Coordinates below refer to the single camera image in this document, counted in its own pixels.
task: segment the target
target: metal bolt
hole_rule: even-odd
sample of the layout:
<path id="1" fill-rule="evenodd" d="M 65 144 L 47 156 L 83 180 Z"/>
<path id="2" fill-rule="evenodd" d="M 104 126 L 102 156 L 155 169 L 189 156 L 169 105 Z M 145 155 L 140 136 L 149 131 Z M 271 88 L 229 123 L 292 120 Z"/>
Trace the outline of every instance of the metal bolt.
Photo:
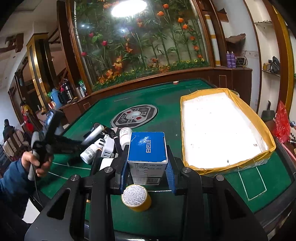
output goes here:
<path id="1" fill-rule="evenodd" d="M 77 181 L 79 178 L 80 178 L 79 175 L 74 174 L 74 175 L 71 176 L 71 181 Z"/>
<path id="2" fill-rule="evenodd" d="M 183 167 L 182 168 L 182 171 L 185 172 L 185 173 L 189 173 L 189 172 L 191 172 L 191 168 L 189 168 L 189 167 Z"/>
<path id="3" fill-rule="evenodd" d="M 109 173 L 109 172 L 112 172 L 113 171 L 113 168 L 112 167 L 105 167 L 104 171 L 106 173 Z"/>
<path id="4" fill-rule="evenodd" d="M 224 177 L 222 175 L 217 175 L 216 178 L 217 178 L 218 181 L 223 181 L 224 180 Z"/>

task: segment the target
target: hand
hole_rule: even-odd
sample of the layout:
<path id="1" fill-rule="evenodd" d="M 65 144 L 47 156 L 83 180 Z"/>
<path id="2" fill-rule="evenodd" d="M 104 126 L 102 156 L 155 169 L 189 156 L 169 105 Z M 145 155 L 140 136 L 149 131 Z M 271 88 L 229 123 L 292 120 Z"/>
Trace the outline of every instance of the hand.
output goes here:
<path id="1" fill-rule="evenodd" d="M 49 171 L 50 165 L 52 164 L 54 157 L 53 156 L 46 156 L 46 160 L 45 162 L 42 164 L 42 166 L 40 168 L 36 169 L 36 173 L 38 177 L 44 177 L 46 175 L 46 173 Z M 30 165 L 31 163 L 34 166 L 39 166 L 40 162 L 37 160 L 37 158 L 28 151 L 25 151 L 22 155 L 22 166 L 24 167 L 24 169 L 29 172 L 30 170 Z"/>

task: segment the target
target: barcode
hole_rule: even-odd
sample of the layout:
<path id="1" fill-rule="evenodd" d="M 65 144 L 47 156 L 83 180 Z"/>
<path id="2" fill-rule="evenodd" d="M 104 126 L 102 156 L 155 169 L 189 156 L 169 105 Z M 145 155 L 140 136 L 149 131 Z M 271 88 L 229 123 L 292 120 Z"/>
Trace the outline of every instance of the barcode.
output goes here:
<path id="1" fill-rule="evenodd" d="M 133 181 L 135 183 L 159 183 L 160 178 L 135 177 Z"/>

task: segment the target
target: ceiling light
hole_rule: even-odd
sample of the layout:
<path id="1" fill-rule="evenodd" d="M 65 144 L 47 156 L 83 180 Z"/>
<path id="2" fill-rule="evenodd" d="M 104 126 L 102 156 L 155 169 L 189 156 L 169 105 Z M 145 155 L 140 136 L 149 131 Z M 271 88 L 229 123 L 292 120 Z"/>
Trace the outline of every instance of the ceiling light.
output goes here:
<path id="1" fill-rule="evenodd" d="M 117 4 L 111 11 L 114 17 L 134 16 L 142 12 L 147 7 L 147 3 L 142 0 L 127 0 Z"/>

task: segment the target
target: yellow tape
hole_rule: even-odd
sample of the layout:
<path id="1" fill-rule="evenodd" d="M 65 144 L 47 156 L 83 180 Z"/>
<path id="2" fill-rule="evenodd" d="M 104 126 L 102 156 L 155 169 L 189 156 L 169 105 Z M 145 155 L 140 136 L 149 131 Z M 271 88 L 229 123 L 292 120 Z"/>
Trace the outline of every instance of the yellow tape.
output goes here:
<path id="1" fill-rule="evenodd" d="M 143 212 L 151 206 L 151 197 L 146 188 L 132 184 L 121 195 L 122 202 L 136 212 Z"/>
<path id="2" fill-rule="evenodd" d="M 204 168 L 197 168 L 195 166 L 190 166 L 186 161 L 186 155 L 185 155 L 185 145 L 184 145 L 184 122 L 183 122 L 183 102 L 186 100 L 194 99 L 199 96 L 204 95 L 211 95 L 211 94 L 217 94 L 225 92 L 225 94 L 230 98 L 235 105 L 242 110 L 242 112 L 248 117 L 248 119 L 252 122 L 252 124 L 255 126 L 255 128 L 258 130 L 259 134 L 262 136 L 263 140 L 268 146 L 267 151 L 263 151 L 262 153 L 256 155 L 254 158 L 244 160 L 241 162 L 238 162 L 234 165 L 226 166 L 226 167 L 217 167 L 217 168 L 210 168 L 210 169 L 204 169 Z M 259 162 L 262 159 L 268 159 L 270 158 L 272 152 L 276 148 L 276 144 L 274 142 L 274 139 L 272 137 L 272 134 L 270 133 L 269 129 L 265 125 L 265 123 L 260 119 L 260 117 L 252 110 L 250 106 L 248 106 L 242 99 L 240 99 L 236 94 L 231 92 L 227 88 L 217 88 L 217 89 L 207 89 L 207 90 L 199 90 L 195 91 L 189 95 L 182 96 L 180 98 L 180 107 L 181 107 L 181 134 L 182 134 L 182 153 L 183 153 L 183 163 L 184 166 L 190 167 L 191 169 L 197 171 L 201 175 L 205 175 L 208 173 L 213 172 L 220 172 L 229 170 L 231 168 L 237 167 L 237 170 L 243 169 L 246 166 L 249 166 L 251 164 L 254 164 L 255 162 Z"/>

